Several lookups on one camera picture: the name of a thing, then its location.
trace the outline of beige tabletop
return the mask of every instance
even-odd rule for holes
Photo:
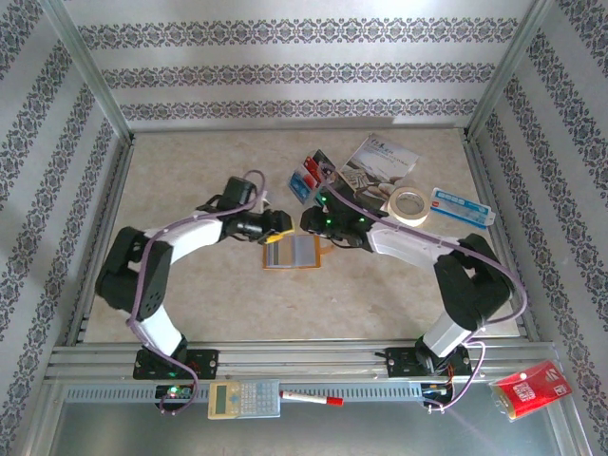
[[[230,176],[257,168],[273,208],[299,224],[302,206],[287,187],[295,167],[316,149],[341,165],[372,131],[297,130],[140,134],[114,234],[127,225],[159,227],[189,215],[223,190]],[[420,155],[408,185],[478,200],[455,129],[374,130]],[[431,213],[421,229],[463,238],[480,232]],[[190,341],[417,338],[443,311],[434,275],[360,249],[322,257],[320,269],[263,271],[262,247],[226,239],[172,266],[165,306]],[[507,314],[503,306],[498,314]],[[515,322],[486,335],[519,335]],[[95,298],[85,342],[131,342],[124,317]]]

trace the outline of patterned wall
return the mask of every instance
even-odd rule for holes
[[[545,340],[608,454],[608,11],[560,0],[478,145]]]
[[[0,14],[5,456],[23,435],[50,349],[69,325],[124,148],[38,4],[2,0]]]
[[[466,126],[530,4],[72,0],[66,7],[131,127],[145,130],[353,126],[370,118],[376,126]]]

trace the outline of red marker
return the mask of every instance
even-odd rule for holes
[[[279,394],[283,399],[300,402],[314,402],[315,404],[327,404],[328,406],[342,407],[344,399],[341,397],[331,396],[312,396],[310,394],[301,394],[299,392],[281,391]]]

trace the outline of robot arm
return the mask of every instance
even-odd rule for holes
[[[228,237],[240,236],[258,243],[279,240],[293,231],[289,215],[283,211],[265,210],[262,213],[242,211],[222,216],[250,200],[256,187],[249,181],[232,177],[222,195],[212,197],[198,207],[193,218],[205,215],[196,223],[184,224],[159,237],[148,256],[143,279],[142,302],[136,315],[136,328],[143,342],[159,352],[183,362],[186,339],[173,326],[164,305],[170,266],[198,250]],[[209,215],[218,213],[217,217]],[[140,231],[123,228],[114,241],[95,284],[96,293],[110,307],[130,315],[133,311],[139,277],[137,265],[142,260],[147,242],[161,229]]]
[[[338,185],[335,190],[348,200],[354,198],[352,190],[346,186]],[[351,247],[368,252],[397,257],[435,274],[445,311],[416,342],[415,356],[426,373],[441,371],[459,345],[478,331],[511,297],[511,281],[481,260],[362,216],[325,189],[321,190],[320,200],[324,207],[312,207],[302,215],[300,226],[305,231],[347,241]],[[399,224],[387,213],[370,212]],[[471,234],[464,239],[436,238],[498,262],[487,241],[478,235]]]

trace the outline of masking tape roll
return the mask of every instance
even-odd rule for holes
[[[388,212],[408,226],[418,226],[427,219],[428,198],[413,187],[397,188],[389,198]]]

